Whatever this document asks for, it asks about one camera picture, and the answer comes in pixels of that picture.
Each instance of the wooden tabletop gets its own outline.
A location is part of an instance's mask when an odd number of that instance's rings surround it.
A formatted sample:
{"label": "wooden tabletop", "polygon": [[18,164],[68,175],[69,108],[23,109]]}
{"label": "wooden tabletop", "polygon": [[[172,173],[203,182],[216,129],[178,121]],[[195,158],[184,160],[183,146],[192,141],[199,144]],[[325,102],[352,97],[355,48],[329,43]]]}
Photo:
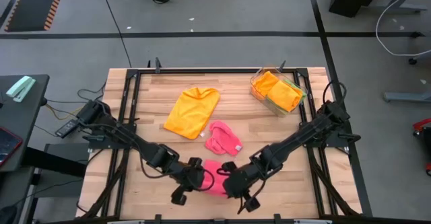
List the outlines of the wooden tabletop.
{"label": "wooden tabletop", "polygon": [[[316,108],[322,104],[322,93],[328,84],[324,67],[308,68],[312,93]],[[103,101],[117,117],[125,82],[126,69],[111,69]],[[249,162],[248,157],[265,145],[280,141],[298,130],[300,122],[299,109],[284,118],[274,115],[250,94],[250,78],[253,74],[146,74],[141,78],[136,117],[137,134],[146,141],[163,143],[180,154],[180,160],[187,162],[190,157],[214,159],[220,162],[234,160],[241,166]],[[129,92],[131,101],[133,85]],[[204,147],[206,139],[211,136],[209,127],[204,130],[205,136],[188,140],[163,128],[172,107],[181,92],[191,87],[212,87],[220,92],[220,101],[216,106],[209,123],[213,120],[225,122],[243,143],[243,148],[236,157],[216,155]],[[125,116],[129,115],[130,103]],[[307,101],[305,101],[307,118],[311,119]],[[327,149],[327,161],[331,180],[340,195],[357,212],[361,213],[358,193],[352,175],[348,156],[336,149]],[[104,150],[92,160],[87,167],[79,205],[89,209],[98,198],[106,184],[111,150]],[[149,174],[157,175],[145,165]],[[256,191],[261,182],[257,182],[251,193]],[[282,218],[317,218],[316,201],[312,188],[310,166],[306,149],[299,147],[290,154],[283,169],[268,179],[262,193],[258,195],[261,207],[251,213],[236,212],[240,206],[238,199],[226,199],[202,192],[187,195],[185,206],[170,202],[170,195],[178,187],[171,178],[148,179],[141,172],[139,154],[132,150],[127,166],[127,177],[123,195],[121,219],[154,219],[161,214],[163,219],[272,219],[274,213]],[[325,188],[321,184],[325,210],[329,213],[329,204]],[[112,191],[109,215],[113,214],[117,187]],[[77,210],[77,216],[83,215]]]}

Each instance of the pink towel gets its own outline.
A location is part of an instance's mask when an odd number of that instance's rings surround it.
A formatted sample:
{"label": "pink towel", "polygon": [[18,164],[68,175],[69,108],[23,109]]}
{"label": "pink towel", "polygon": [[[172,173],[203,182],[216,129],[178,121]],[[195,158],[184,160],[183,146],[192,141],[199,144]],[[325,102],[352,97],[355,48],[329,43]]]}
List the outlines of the pink towel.
{"label": "pink towel", "polygon": [[223,122],[217,120],[211,123],[209,130],[212,132],[212,137],[206,141],[205,146],[214,153],[223,154],[227,152],[235,156],[242,149],[240,139]]}
{"label": "pink towel", "polygon": [[[203,168],[211,172],[214,176],[214,185],[205,193],[214,194],[218,196],[227,196],[226,191],[223,187],[223,181],[227,178],[227,176],[222,176],[217,174],[217,170],[222,168],[222,163],[214,160],[205,160],[203,163]],[[208,188],[213,182],[213,178],[209,173],[205,172],[203,174],[203,182],[201,188]]]}

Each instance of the gray floor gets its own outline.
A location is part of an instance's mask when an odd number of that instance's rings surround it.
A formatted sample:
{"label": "gray floor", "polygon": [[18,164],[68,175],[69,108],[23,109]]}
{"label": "gray floor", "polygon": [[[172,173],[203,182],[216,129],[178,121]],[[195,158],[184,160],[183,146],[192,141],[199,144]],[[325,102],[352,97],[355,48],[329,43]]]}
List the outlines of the gray floor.
{"label": "gray floor", "polygon": [[[352,19],[327,11],[330,0],[317,0],[327,32],[373,32],[378,14],[361,10]],[[375,0],[385,4],[389,0]],[[9,0],[0,0],[0,11]],[[409,0],[431,7],[431,0]],[[310,0],[109,0],[122,32],[293,31],[316,32]],[[381,31],[426,30],[431,12],[388,15]],[[115,33],[104,0],[61,0],[54,24],[43,34]],[[383,38],[395,52],[419,52],[431,39]],[[125,44],[134,67],[159,57],[164,67],[286,66],[326,67],[319,38],[128,38]],[[329,38],[339,79],[347,85],[345,100],[352,128],[362,135],[358,152],[373,214],[376,217],[431,220],[431,178],[424,173],[430,160],[411,135],[411,125],[431,113],[421,104],[386,103],[384,91],[423,91],[431,81],[431,60],[412,67],[406,58],[388,54],[375,38]],[[109,68],[128,67],[120,39],[0,40],[0,74],[47,73],[46,97],[77,100],[80,88],[98,89]],[[56,104],[74,110],[79,105]],[[43,108],[37,125],[53,132],[61,122]],[[80,142],[60,140],[35,129],[30,145]],[[38,205],[36,218],[58,221],[74,216],[77,198],[49,199]],[[55,212],[48,213],[55,207]]]}

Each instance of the red object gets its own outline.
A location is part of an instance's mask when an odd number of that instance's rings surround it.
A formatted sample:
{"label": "red object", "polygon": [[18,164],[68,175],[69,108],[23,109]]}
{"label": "red object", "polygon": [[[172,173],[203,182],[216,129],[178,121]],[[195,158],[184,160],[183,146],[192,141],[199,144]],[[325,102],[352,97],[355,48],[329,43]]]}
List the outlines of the red object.
{"label": "red object", "polygon": [[431,118],[425,119],[425,120],[421,120],[415,124],[413,124],[413,128],[419,132],[422,131],[422,129],[424,128],[425,124],[428,124],[431,122]]}
{"label": "red object", "polygon": [[229,153],[235,156],[242,149],[240,139],[223,122],[217,120],[211,123],[209,130],[212,136],[206,141],[205,146],[214,153]]}
{"label": "red object", "polygon": [[22,144],[22,139],[0,127],[0,166],[2,166]]}
{"label": "red object", "polygon": [[[205,162],[203,163],[203,168],[211,172],[211,174],[213,174],[214,176],[214,185],[209,190],[206,190],[205,193],[227,197],[226,191],[223,187],[223,181],[228,177],[217,174],[217,170],[222,168],[222,163],[215,160],[205,160]],[[205,172],[203,174],[203,182],[201,188],[208,188],[212,182],[213,178],[211,177],[211,175]]]}

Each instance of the yellow towel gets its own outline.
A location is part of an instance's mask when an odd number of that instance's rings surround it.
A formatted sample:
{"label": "yellow towel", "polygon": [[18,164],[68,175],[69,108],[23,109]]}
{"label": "yellow towel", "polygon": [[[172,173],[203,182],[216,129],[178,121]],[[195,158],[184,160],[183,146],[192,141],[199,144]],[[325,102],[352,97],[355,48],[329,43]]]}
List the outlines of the yellow towel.
{"label": "yellow towel", "polygon": [[270,71],[267,71],[253,82],[253,86],[263,96],[263,99],[265,99],[269,90],[271,90],[278,81],[279,79],[277,76],[272,74]]}
{"label": "yellow towel", "polygon": [[267,97],[279,107],[291,112],[299,104],[302,94],[283,81],[278,81],[269,90]]}
{"label": "yellow towel", "polygon": [[188,139],[196,139],[208,123],[220,93],[197,87],[184,90],[169,114],[164,128]]}

